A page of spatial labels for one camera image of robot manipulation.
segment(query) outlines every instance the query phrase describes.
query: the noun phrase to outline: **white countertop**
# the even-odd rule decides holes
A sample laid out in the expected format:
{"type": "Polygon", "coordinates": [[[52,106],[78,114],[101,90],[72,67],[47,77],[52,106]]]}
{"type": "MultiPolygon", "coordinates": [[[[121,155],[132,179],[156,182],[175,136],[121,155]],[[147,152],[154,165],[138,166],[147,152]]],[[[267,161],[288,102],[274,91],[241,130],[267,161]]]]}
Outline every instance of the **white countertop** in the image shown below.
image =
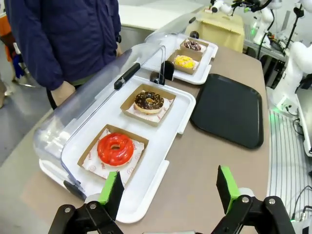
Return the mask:
{"type": "Polygon", "coordinates": [[[154,31],[202,6],[184,0],[160,0],[142,6],[120,5],[119,15],[122,26],[154,31]]]}

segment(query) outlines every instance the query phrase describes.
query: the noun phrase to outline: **red frosted donut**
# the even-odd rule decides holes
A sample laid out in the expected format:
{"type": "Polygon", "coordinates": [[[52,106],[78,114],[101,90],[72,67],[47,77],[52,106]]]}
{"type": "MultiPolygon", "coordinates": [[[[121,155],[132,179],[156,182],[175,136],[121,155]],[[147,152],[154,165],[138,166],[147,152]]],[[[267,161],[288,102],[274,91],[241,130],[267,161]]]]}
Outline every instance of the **red frosted donut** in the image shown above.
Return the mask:
{"type": "Polygon", "coordinates": [[[132,140],[121,133],[111,133],[97,145],[97,154],[102,162],[114,167],[129,162],[133,151],[132,140]]]}

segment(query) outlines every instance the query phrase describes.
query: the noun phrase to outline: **brown tabletop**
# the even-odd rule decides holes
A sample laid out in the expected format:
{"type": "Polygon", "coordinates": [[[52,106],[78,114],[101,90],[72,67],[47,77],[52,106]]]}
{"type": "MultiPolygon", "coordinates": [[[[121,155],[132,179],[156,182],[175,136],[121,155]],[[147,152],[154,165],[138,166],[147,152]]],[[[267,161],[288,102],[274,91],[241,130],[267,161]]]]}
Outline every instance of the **brown tabletop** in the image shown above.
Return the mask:
{"type": "MultiPolygon", "coordinates": [[[[219,47],[211,73],[246,84],[262,96],[264,142],[248,150],[219,137],[205,134],[188,123],[184,134],[177,136],[166,157],[168,170],[145,217],[134,224],[121,224],[126,234],[196,230],[211,233],[224,216],[215,186],[218,165],[229,166],[238,187],[253,190],[258,199],[267,192],[269,169],[269,118],[261,63],[249,56],[219,47]]],[[[168,85],[195,97],[199,87],[175,80],[168,85]]],[[[38,173],[25,187],[22,200],[40,216],[52,222],[62,204],[82,204],[72,194],[38,173]]],[[[242,233],[254,233],[250,228],[242,233]]]]}

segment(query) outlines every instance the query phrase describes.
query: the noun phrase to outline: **wristwatch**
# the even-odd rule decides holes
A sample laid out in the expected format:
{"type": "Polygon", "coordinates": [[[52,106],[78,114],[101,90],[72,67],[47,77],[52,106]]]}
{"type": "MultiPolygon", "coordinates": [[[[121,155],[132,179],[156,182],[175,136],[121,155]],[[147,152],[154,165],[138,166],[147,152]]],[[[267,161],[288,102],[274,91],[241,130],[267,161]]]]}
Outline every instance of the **wristwatch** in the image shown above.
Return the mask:
{"type": "Polygon", "coordinates": [[[118,34],[118,36],[116,37],[116,41],[117,41],[118,43],[121,43],[121,35],[118,34]]]}

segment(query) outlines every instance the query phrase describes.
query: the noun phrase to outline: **yellow frosted donut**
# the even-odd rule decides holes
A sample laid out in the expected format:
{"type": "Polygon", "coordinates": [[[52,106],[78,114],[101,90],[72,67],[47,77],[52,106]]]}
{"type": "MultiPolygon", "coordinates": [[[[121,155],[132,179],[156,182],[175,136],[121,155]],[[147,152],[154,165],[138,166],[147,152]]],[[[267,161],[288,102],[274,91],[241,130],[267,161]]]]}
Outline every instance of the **yellow frosted donut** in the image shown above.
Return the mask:
{"type": "Polygon", "coordinates": [[[195,62],[192,58],[185,55],[178,55],[175,58],[175,65],[192,69],[195,66],[195,62]]]}

